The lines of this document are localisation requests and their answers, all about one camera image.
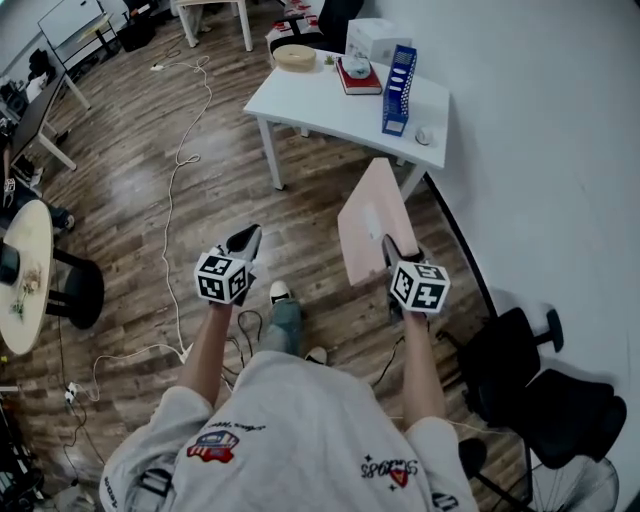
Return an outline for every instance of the white cable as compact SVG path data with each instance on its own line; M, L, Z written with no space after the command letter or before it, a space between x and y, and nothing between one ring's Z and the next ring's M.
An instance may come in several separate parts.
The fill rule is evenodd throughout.
M96 367L100 359L118 359L118 360L128 359L130 357L134 357L139 354L142 354L143 352L146 352L147 350L150 350L154 347L165 347L165 348L168 348L169 350L172 350L173 352L176 353L176 355L180 358L181 361L183 361L185 357L186 350L184 348L184 343L182 341L182 334L180 333L180 307L178 306L178 300L176 299L176 296L173 293L173 289L171 288L171 282L169 281L170 268L169 268L169 261L167 261L167 258L166 258L166 254L167 254L167 246L169 244L169 239L168 239L169 224L171 223L171 214L173 213L173 197L171 195L173 180L176 176L176 172L178 172L178 169L180 169L180 167L184 167L185 165L193 164L200 161L200 155L198 153L194 153L193 155L191 155L189 158L187 158L182 162L179 160L179 156L180 156L180 151L182 150L182 146L184 146L184 141L187 139L187 136L191 132L192 128L198 123L198 121L200 121L200 118L203 116L207 108L209 108L209 105L211 104L211 100L213 99L213 91L211 90L211 87L209 87L209 85L207 84L207 72L202 68L202 66L204 66L207 62L209 62L209 57L204 56L204 57L200 57L196 61L195 66L192 66L191 64L187 64L186 62L174 62L172 64L167 64L166 66L155 65L151 68L154 71L160 71L162 69L170 68L173 66L185 66L187 68L193 69L194 73L201 72L204 75L203 84L206 87L207 91L209 91L209 99L207 100L206 105L204 106L202 111L198 114L198 116L195 118L193 123L191 123L187 131L184 133L182 140L180 141L180 145L178 146L178 150L176 151L176 167L173 169L173 172L171 173L171 179L169 180L169 216L167 217L167 224L164 227L164 248L162 249L162 261L164 261L165 268L166 268L167 288L169 289L169 294L171 295L171 299L173 300L173 304L176 309L176 331L178 333L178 341L180 342L180 352L178 352L177 349L173 348L170 345L157 343L155 345L151 345L150 347L143 348L142 350L139 350L127 356L108 356L108 355L99 356L93 363L93 385L96 388L96 397L95 398L92 397L83 386L78 384L78 389L82 390L82 392L85 395L87 395L87 398L92 402L97 402L100 400L100 386L98 386L98 380L96 379ZM226 378L225 378L225 383L227 384L227 387L229 387L229 382L226 380Z
M178 341L180 342L180 349L182 350L183 354L185 352L185 348L184 348L184 343L182 341L182 334L180 333L180 306L178 306L178 301L176 299L176 296L173 293L173 289L171 288L171 282L169 281L169 271L170 271L169 261L167 261L167 258L166 258L167 246L169 244L169 238L168 238L169 224L171 224L171 214L173 213L173 197L171 195L171 189L173 187L173 180L176 176L176 172L178 172L178 169L180 169L180 167L200 161L200 155L198 153L194 153L189 158L187 158L184 162L181 162L178 159L178 156L180 155L180 151L182 150L182 146L184 145L184 141L189 135L189 132L196 125L196 123L200 121L200 118L205 113L207 108L209 108L209 105L211 104L211 100L213 99L213 91L211 90L211 87L209 87L209 85L207 84L207 72L204 69L202 69L202 66L204 66L207 62L209 62L209 57L205 56L205 57L200 57L196 61L195 66L192 66L191 64L187 64L185 62L175 62L173 64L167 64L166 66L154 66L154 68L159 68L159 69L170 68L173 66L185 66L190 69L193 69L194 73L202 72L202 74L204 75L204 86L207 88L207 91L209 91L209 99L207 100L207 104L204 106L202 111L198 114L198 117L195 118L193 123L191 123L191 126L189 126L187 131L184 133L184 136L180 141L180 145L178 146L178 151L176 151L176 167L175 169L173 169L173 172L171 173L171 179L169 180L169 216L167 217L167 224L164 227L164 248L162 249L162 261L164 261L164 265L166 269L167 288L169 288L169 294L171 294L171 299L173 300L173 304L176 309L176 331L178 332Z
M138 350L137 352L134 352L133 354L129 354L128 356L107 356L107 355L100 356L100 357L98 357L98 359L96 359L96 362L93 363L93 385L96 387L96 392L97 392L96 398L93 398L89 394L89 392L83 386L81 386L80 384L78 384L78 389L82 390L82 392L85 395L87 395L87 398L89 400L91 400L92 402L97 402L98 400L100 400L100 386L98 386L98 381L96 379L96 366L98 364L98 361L100 361L100 359L118 359L118 360L129 359L130 357L137 356L138 354L142 354L143 352L146 352L147 350L151 350L154 347L165 347L165 348L168 348L170 350L173 350L176 353L176 355L178 357L180 357L180 352L178 352L172 346L164 345L163 343L156 343L155 345L151 345L150 347L146 347L146 348L143 348L142 350Z

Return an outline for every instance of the white t-shirt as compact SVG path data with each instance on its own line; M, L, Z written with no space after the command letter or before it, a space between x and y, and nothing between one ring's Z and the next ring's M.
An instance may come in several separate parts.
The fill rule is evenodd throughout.
M170 475L166 497L140 485L153 468ZM366 383L269 351L215 414L167 390L109 459L100 497L107 511L477 510L451 425L424 418L403 435Z

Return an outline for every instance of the pink board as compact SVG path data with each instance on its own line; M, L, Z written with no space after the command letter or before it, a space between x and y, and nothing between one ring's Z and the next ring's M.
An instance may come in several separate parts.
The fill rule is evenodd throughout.
M352 286L386 271L382 238L390 235L403 256L418 252L411 221L386 158L374 158L338 214L338 233Z

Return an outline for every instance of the gray pants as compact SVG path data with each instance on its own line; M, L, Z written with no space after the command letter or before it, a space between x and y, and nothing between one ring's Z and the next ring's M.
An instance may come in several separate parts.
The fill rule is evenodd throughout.
M300 357L302 311L295 299L283 299L273 306L273 318L256 352L274 350Z

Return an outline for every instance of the white box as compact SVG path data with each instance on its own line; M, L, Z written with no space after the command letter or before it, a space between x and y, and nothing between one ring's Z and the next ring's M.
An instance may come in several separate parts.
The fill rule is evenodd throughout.
M398 44L411 46L411 38L390 21L382 18L349 21L346 55L366 57L389 66Z

